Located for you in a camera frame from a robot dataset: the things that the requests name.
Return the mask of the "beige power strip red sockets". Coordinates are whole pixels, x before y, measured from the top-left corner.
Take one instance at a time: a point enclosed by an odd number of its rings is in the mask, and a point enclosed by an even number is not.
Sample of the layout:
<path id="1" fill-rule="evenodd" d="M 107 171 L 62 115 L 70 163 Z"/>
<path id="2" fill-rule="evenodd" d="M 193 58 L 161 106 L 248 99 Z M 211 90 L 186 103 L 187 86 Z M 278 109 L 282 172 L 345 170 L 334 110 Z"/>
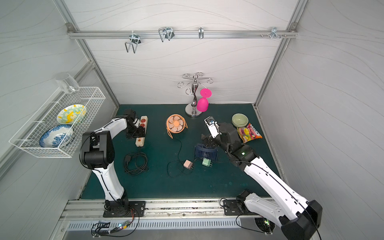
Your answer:
<path id="1" fill-rule="evenodd" d="M 141 116 L 136 126 L 137 126 L 137 131 L 135 133 L 135 139 L 136 139 L 135 144 L 137 147 L 143 147 L 145 144 L 145 137 L 146 137 L 147 126 L 148 126 L 148 117 Z"/>

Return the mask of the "green usb power adapter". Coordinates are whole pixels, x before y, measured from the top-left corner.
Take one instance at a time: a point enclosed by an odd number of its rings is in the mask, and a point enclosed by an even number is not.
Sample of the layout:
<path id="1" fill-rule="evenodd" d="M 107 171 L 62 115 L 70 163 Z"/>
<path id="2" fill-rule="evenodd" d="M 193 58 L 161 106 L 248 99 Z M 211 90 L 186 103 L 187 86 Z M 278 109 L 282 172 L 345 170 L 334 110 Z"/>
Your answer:
<path id="1" fill-rule="evenodd" d="M 205 167 L 211 167 L 212 166 L 212 160 L 203 158 L 202 165 Z"/>

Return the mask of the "pink usb power adapter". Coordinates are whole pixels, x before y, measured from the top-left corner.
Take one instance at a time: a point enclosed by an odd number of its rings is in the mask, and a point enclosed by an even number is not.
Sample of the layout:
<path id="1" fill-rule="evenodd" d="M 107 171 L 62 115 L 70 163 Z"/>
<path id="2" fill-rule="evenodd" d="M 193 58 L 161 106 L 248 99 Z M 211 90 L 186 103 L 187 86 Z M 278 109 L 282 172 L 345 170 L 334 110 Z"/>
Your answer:
<path id="1" fill-rule="evenodd" d="M 185 160 L 185 162 L 183 163 L 183 167 L 188 170 L 192 170 L 194 168 L 194 163 L 189 160 Z"/>

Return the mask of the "orange desk fan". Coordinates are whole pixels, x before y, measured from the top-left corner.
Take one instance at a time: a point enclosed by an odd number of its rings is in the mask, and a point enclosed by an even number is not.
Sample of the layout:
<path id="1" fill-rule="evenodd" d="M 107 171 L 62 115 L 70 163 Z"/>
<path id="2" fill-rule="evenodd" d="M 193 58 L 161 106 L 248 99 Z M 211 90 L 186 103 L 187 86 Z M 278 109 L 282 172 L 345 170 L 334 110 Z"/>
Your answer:
<path id="1" fill-rule="evenodd" d="M 168 117 L 166 120 L 167 133 L 171 139 L 172 134 L 181 133 L 184 129 L 188 129 L 188 124 L 184 117 L 178 114 L 174 114 Z"/>

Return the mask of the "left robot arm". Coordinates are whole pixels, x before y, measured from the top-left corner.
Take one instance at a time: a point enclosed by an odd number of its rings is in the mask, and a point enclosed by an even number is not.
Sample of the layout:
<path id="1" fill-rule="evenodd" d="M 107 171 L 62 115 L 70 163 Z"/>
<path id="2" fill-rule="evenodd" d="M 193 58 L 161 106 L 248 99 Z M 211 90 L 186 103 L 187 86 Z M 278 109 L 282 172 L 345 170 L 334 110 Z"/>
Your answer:
<path id="1" fill-rule="evenodd" d="M 132 134 L 136 139 L 137 147 L 142 147 L 148 125 L 148 117 L 138 118 L 132 109 L 126 110 L 126 114 L 113 118 L 103 127 L 86 132 L 82 136 L 80 150 L 80 162 L 86 169 L 92 170 L 97 176 L 104 194 L 105 211 L 104 218 L 122 218 L 133 215 L 144 215 L 145 201 L 129 201 L 124 187 L 121 185 L 115 171 L 115 149 L 113 138 L 120 132 Z"/>

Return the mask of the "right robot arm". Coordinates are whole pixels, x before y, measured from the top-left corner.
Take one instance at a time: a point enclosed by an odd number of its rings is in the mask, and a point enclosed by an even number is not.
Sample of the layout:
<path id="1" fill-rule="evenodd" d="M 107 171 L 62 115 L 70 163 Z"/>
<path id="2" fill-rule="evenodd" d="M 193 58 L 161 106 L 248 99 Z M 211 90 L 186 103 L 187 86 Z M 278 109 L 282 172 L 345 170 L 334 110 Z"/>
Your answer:
<path id="1" fill-rule="evenodd" d="M 265 161 L 240 139 L 232 124 L 205 119 L 210 135 L 202 135 L 209 148 L 220 147 L 230 162 L 255 180 L 273 199 L 268 201 L 249 190 L 236 198 L 238 211 L 243 215 L 258 214 L 281 228 L 288 240 L 309 240 L 318 232 L 322 206 L 308 201 L 276 175 Z"/>

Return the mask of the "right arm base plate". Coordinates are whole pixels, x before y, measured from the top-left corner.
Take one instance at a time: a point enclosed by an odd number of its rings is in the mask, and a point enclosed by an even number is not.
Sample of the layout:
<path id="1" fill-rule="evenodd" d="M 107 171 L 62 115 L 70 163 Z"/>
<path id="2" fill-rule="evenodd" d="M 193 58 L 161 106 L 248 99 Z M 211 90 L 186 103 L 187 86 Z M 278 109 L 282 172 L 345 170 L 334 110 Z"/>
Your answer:
<path id="1" fill-rule="evenodd" d="M 224 209 L 225 216 L 241 216 L 249 214 L 244 203 L 238 200 L 221 199 L 220 205 Z"/>

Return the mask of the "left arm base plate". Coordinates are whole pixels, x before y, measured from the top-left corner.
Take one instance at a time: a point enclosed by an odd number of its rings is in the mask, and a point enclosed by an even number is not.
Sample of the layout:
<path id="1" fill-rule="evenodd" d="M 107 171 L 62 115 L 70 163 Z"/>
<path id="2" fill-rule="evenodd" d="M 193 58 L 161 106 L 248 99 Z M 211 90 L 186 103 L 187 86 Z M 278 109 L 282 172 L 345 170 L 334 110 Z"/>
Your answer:
<path id="1" fill-rule="evenodd" d="M 145 212 L 145 201 L 131 201 L 129 203 L 105 200 L 104 218 L 125 218 L 129 216 L 143 217 Z"/>

